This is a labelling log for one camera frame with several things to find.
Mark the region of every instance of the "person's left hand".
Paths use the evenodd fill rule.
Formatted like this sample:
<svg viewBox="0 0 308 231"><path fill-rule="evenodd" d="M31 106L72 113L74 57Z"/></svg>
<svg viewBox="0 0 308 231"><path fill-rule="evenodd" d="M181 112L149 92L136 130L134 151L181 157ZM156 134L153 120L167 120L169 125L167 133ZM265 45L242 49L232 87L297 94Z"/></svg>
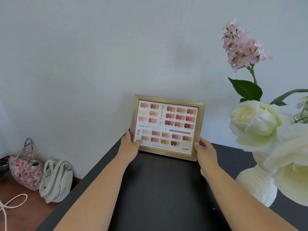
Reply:
<svg viewBox="0 0 308 231"><path fill-rule="evenodd" d="M121 139L117 158L128 166L137 156L139 146L142 142L142 140L136 140L136 142L132 143L129 130L126 130L125 135Z"/></svg>

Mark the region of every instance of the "framed nail color chart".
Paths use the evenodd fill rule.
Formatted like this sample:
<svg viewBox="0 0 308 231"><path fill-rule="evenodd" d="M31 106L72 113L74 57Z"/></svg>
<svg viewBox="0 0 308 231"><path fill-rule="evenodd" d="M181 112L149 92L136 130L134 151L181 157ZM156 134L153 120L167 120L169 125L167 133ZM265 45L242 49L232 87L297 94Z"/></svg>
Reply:
<svg viewBox="0 0 308 231"><path fill-rule="evenodd" d="M204 110L203 102L135 94L131 139L143 140L141 151L196 161Z"/></svg>

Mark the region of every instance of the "pink hydrangea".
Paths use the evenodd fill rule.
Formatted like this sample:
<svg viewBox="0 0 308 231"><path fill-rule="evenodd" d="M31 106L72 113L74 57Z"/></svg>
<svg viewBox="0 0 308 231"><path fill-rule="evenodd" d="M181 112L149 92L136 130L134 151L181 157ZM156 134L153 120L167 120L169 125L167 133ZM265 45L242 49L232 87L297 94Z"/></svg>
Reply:
<svg viewBox="0 0 308 231"><path fill-rule="evenodd" d="M239 30L239 24L235 25L235 20L230 21L223 30L227 31L221 40L224 40L222 46L228 54L228 62L231 65L233 72L243 67L253 66L254 64L271 60L273 57L266 52L259 39L249 38L250 31L244 29Z"/></svg>

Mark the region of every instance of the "person's right arm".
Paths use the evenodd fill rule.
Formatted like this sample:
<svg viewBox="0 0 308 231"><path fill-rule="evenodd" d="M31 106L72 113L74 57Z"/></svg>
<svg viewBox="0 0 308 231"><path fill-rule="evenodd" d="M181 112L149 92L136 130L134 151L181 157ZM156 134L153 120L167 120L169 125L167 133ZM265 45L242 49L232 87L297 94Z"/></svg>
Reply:
<svg viewBox="0 0 308 231"><path fill-rule="evenodd" d="M219 167L212 144L203 138L201 142L205 147L195 143L201 174L210 185L232 231L297 230L238 185Z"/></svg>

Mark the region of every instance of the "black table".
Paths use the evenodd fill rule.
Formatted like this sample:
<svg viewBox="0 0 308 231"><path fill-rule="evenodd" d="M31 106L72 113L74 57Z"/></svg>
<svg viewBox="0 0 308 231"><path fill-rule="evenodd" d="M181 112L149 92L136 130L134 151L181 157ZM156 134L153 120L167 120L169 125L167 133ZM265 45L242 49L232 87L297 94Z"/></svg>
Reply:
<svg viewBox="0 0 308 231"><path fill-rule="evenodd" d="M256 165L252 154L213 144L219 165L233 178ZM52 231L73 203L114 158L120 140L52 211L37 231ZM270 207L300 231L307 230L308 208L280 192ZM230 230L198 163L140 151L127 167L109 230Z"/></svg>

